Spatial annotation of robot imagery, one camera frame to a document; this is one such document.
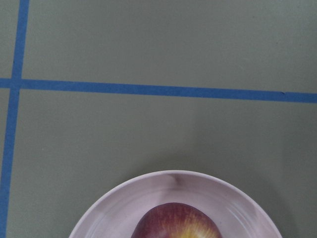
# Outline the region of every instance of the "apple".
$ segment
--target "apple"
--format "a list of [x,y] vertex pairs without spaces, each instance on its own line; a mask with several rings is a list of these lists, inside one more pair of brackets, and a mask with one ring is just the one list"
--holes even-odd
[[216,224],[200,210],[166,203],[148,211],[131,238],[222,238]]

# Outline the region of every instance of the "plate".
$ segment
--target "plate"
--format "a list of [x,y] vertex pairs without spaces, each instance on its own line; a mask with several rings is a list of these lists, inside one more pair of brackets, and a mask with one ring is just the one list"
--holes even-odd
[[130,238],[151,208],[191,205],[209,216],[224,238],[282,238],[265,211],[244,192],[193,171],[159,171],[113,188],[82,216],[69,238]]

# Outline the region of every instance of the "pink plate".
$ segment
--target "pink plate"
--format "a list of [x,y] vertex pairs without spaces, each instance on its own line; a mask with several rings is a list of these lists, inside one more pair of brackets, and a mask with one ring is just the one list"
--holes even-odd
[[282,238],[265,211],[236,187],[192,171],[159,171],[115,187],[79,220],[69,238],[130,238],[151,208],[181,202],[204,212],[223,238]]

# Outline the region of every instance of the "tabletop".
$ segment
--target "tabletop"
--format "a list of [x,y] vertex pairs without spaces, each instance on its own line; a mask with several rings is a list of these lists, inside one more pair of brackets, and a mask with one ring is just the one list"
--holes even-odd
[[0,238],[68,237],[103,194],[189,170],[316,236],[317,2],[0,2]]

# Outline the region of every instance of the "gray floor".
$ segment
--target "gray floor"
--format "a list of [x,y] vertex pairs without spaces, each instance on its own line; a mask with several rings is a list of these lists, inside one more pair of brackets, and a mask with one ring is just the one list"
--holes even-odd
[[[3,2],[5,78],[18,1]],[[316,93],[316,10],[314,0],[31,0],[23,78]],[[283,237],[313,238],[316,118],[316,104],[21,90],[7,238],[67,237],[111,188],[166,169],[223,179]]]

